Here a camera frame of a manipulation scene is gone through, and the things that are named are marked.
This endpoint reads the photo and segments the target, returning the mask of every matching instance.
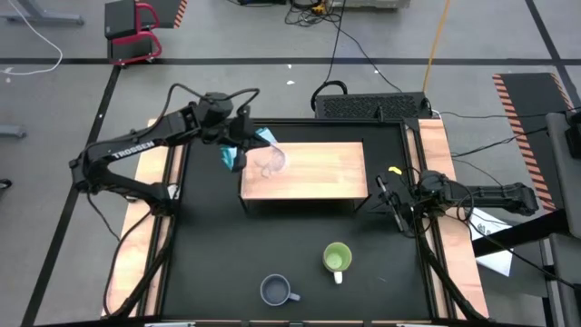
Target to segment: concrete floor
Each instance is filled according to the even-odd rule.
[[[38,31],[60,46],[65,58],[105,58],[104,0],[46,0],[48,9],[78,13],[86,25],[39,27]],[[536,1],[557,51],[563,58],[581,58],[576,0]],[[426,58],[435,34],[443,0],[414,0],[397,13],[347,12],[345,31],[356,37],[371,57]],[[188,4],[177,30],[156,32],[164,58],[305,58],[330,57],[336,30],[330,24],[299,28],[283,23],[286,6],[245,8],[225,0],[196,0]],[[9,10],[6,3],[0,11]],[[5,58],[53,58],[54,50],[26,26],[0,21],[0,70]],[[337,56],[362,57],[342,36]],[[438,58],[550,59],[524,0],[464,0],[452,2]],[[15,71],[41,68],[14,65]],[[162,108],[167,88],[181,82],[200,92],[232,92],[259,87],[252,103],[254,117],[312,117],[309,99],[329,67],[321,64],[145,65],[123,70],[113,93],[99,139],[140,128]],[[380,71],[405,91],[421,89],[425,66],[381,65]],[[581,84],[581,67],[566,68]],[[67,162],[87,140],[95,113],[112,71],[109,65],[64,64],[50,74],[0,80],[0,122],[25,125],[28,137],[2,139],[2,177],[14,186],[0,200],[0,317],[3,326],[20,325],[36,278],[59,221],[71,180]],[[551,72],[547,66],[438,65],[432,69],[428,97],[439,111],[458,114],[503,114],[492,74]],[[351,93],[392,92],[367,64],[336,64],[333,79],[344,81]],[[191,98],[177,93],[170,108]],[[463,152],[509,137],[506,120],[461,120],[445,117],[452,151]],[[515,144],[500,145],[467,158],[502,183],[531,184]],[[137,159],[123,160],[113,170],[132,176]],[[462,183],[492,184],[485,175],[456,163]],[[117,196],[99,194],[96,203],[120,231],[126,203]],[[498,218],[522,217],[492,211]],[[98,318],[101,294],[115,241],[98,216],[80,197],[64,239],[36,323],[72,322]],[[542,306],[536,296],[501,292],[481,272],[490,314],[501,322],[543,325]],[[540,315],[527,311],[541,312]]]

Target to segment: blue mug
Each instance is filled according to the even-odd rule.
[[[291,292],[291,284],[277,273],[268,275],[261,283],[261,298],[269,306],[283,305],[286,301],[300,301],[300,296]]]

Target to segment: white paper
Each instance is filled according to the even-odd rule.
[[[478,229],[482,233],[486,235],[510,228],[510,226],[505,225],[504,222],[502,222],[501,220],[479,209],[474,209],[470,221],[476,227],[478,227]],[[470,231],[472,232],[472,241],[482,237],[482,235],[480,235],[474,229],[474,227],[472,227],[472,225],[470,225]],[[512,253],[508,251],[492,253],[476,258],[476,261],[477,263],[482,264],[488,269],[492,269],[493,271],[497,273],[502,273],[503,275],[508,277],[510,275],[510,264],[512,263]]]

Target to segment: green cup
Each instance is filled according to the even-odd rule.
[[[341,242],[331,243],[323,253],[323,264],[335,276],[335,283],[343,282],[343,273],[349,268],[353,255],[347,245]]]

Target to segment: wooden platform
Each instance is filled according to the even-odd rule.
[[[279,143],[247,153],[244,200],[363,199],[368,196],[363,144]]]

